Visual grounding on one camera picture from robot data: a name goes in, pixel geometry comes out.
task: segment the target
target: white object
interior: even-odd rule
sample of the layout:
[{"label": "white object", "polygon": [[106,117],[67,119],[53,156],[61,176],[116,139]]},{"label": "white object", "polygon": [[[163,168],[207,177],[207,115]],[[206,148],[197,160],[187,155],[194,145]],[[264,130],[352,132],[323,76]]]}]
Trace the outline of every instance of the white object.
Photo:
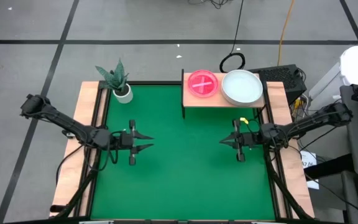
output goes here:
[{"label": "white object", "polygon": [[[306,151],[301,151],[301,155],[302,155],[302,165],[303,168],[307,168],[310,166],[315,166],[317,165],[317,161],[316,161],[316,153],[313,152],[306,152]],[[318,183],[309,180],[308,181],[308,188],[311,189],[319,189]]]},{"label": "white object", "polygon": [[247,70],[233,70],[223,77],[223,97],[234,105],[249,106],[262,97],[262,92],[262,82]]},{"label": "white object", "polygon": [[128,86],[129,91],[124,96],[119,96],[116,94],[116,92],[114,90],[112,91],[112,93],[114,94],[114,96],[116,96],[118,102],[120,102],[120,103],[129,103],[129,102],[131,102],[131,100],[134,97],[134,94],[132,93],[132,90],[131,90],[131,86],[128,85],[128,83],[126,83],[126,85]]},{"label": "white object", "polygon": [[339,87],[351,84],[358,85],[358,46],[345,50],[339,62],[310,89],[309,97],[312,101],[309,109],[318,110],[334,103],[340,95]]}]

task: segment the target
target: plant pot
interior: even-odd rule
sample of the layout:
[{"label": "plant pot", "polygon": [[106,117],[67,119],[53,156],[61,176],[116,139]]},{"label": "plant pot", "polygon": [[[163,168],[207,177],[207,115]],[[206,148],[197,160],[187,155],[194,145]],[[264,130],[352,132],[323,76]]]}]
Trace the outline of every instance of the plant pot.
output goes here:
[{"label": "plant pot", "polygon": [[112,93],[116,96],[118,102],[120,103],[129,103],[134,97],[131,86],[128,85],[128,83],[125,84],[124,91],[122,93],[116,92],[115,90],[113,90]]}]

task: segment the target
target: wooden table frame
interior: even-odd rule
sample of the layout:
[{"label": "wooden table frame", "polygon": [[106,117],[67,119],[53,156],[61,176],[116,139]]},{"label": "wooden table frame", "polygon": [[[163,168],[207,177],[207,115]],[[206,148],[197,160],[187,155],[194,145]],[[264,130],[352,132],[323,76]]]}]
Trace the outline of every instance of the wooden table frame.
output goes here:
[{"label": "wooden table frame", "polygon": [[[132,82],[133,85],[141,85],[148,84],[152,82]],[[167,85],[177,85],[178,82],[164,82],[168,83]],[[106,99],[109,98],[107,94],[107,90],[98,91],[99,82],[83,82],[80,90],[80,94],[78,95],[78,101],[76,105],[76,110],[74,114],[74,119],[85,124],[85,125],[93,125],[99,126],[103,123],[103,116],[105,114],[105,102]],[[281,82],[267,82],[267,95],[268,104],[271,107],[271,117],[274,120],[275,124],[288,124],[291,123],[290,110],[288,108],[287,98],[285,95],[285,90],[283,83]],[[269,120],[268,110],[263,110],[262,116],[264,122],[267,123]],[[298,145],[295,140],[291,140],[290,146],[298,149]],[[78,141],[76,139],[69,139],[65,156],[71,153],[79,146]],[[89,160],[90,163],[93,163],[95,157],[95,151],[89,152]],[[282,149],[280,151],[282,169],[285,176],[285,182],[287,184],[287,189],[294,196],[296,201],[302,206],[305,212],[314,216],[313,207],[310,201],[310,196],[306,184],[305,174],[303,172],[303,166],[301,163],[301,159],[299,153],[294,149],[287,148]],[[279,159],[275,160],[273,166],[277,170],[276,161],[280,161]],[[67,160],[61,168],[59,181],[57,184],[57,188],[55,191],[55,196],[53,198],[54,205],[65,205],[70,201],[72,195],[78,189],[81,175],[84,176],[83,173],[84,167],[84,154],[77,153],[74,154],[69,160]],[[283,199],[283,195],[281,191],[276,186],[276,195],[278,202],[278,210],[281,218],[287,218],[287,213],[285,209],[285,203]],[[90,186],[85,190],[81,205],[76,209],[76,213],[79,216],[86,215],[88,211],[86,208],[88,207],[88,203],[90,201]]]}]

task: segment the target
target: gray floor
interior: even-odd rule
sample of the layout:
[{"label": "gray floor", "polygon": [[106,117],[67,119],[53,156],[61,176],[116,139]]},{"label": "gray floor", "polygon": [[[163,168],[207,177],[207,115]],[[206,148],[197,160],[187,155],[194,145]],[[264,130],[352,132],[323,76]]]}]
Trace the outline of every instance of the gray floor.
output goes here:
[{"label": "gray floor", "polygon": [[[0,0],[0,204],[22,149],[30,121],[20,117],[19,107],[28,93],[40,93],[47,78],[57,44],[62,36],[74,0]],[[346,0],[358,27],[358,0]],[[207,40],[230,40],[236,31],[239,0],[222,9],[210,3],[192,6],[186,0],[79,0],[67,40],[162,40],[159,44],[64,45],[48,92],[52,104],[72,116],[80,84],[100,80],[95,65],[115,66],[123,61],[131,80],[179,80],[180,69],[219,71],[219,63],[231,44],[203,44]],[[244,0],[239,40],[278,40],[290,0]],[[282,64],[295,63],[307,73],[311,88],[338,60],[357,37],[340,0],[296,0],[288,23],[286,40],[304,40],[284,45]],[[40,40],[30,44],[27,40]],[[163,40],[178,40],[178,44]],[[204,40],[198,44],[182,44]],[[322,40],[308,45],[308,40]],[[325,40],[351,40],[327,45]],[[278,45],[237,45],[247,59],[246,69],[277,63]],[[226,70],[239,61],[230,59]],[[307,134],[307,144],[325,132]],[[55,190],[54,175],[65,148],[60,129],[39,123],[5,222],[48,217]],[[338,129],[310,146],[324,157],[348,152],[346,129]],[[336,177],[322,180],[341,193]],[[341,221],[343,205],[324,190],[311,190],[317,217]]]}]

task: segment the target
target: white paper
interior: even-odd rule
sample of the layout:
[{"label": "white paper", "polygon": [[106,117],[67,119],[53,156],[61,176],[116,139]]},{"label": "white paper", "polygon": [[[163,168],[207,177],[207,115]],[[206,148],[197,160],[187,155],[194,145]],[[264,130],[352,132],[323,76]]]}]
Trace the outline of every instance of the white paper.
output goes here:
[{"label": "white paper", "polygon": [[[317,160],[315,159],[316,157],[316,153],[309,153],[309,152],[306,152],[306,151],[301,151],[301,154],[302,154],[302,164],[303,164],[303,168],[307,168],[307,167],[310,167],[310,166],[314,166],[317,164]],[[319,185],[310,180],[308,181],[308,188],[311,188],[311,189],[319,189]]]}]

